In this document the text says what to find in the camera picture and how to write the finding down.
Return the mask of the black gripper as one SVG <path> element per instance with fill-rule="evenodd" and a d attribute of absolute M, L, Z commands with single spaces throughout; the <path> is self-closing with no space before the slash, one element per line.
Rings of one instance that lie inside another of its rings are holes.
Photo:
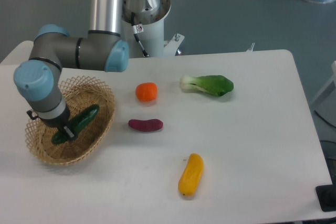
<path fill-rule="evenodd" d="M 31 120 L 40 119 L 46 126 L 55 127 L 58 129 L 56 133 L 56 139 L 75 139 L 76 133 L 68 127 L 70 110 L 67 106 L 64 108 L 57 107 L 48 112 L 36 112 L 34 110 L 28 110 L 26 112 Z"/>

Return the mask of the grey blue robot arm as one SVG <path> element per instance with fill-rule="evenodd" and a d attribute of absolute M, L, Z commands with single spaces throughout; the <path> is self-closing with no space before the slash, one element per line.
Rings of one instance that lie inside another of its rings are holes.
<path fill-rule="evenodd" d="M 29 59 L 14 72 L 14 83 L 31 106 L 31 119 L 57 128 L 68 140 L 79 131 L 69 122 L 70 110 L 58 81 L 63 68 L 123 72 L 129 45 L 122 40 L 123 0 L 91 0 L 86 38 L 74 38 L 62 27 L 45 25 L 34 40 Z"/>

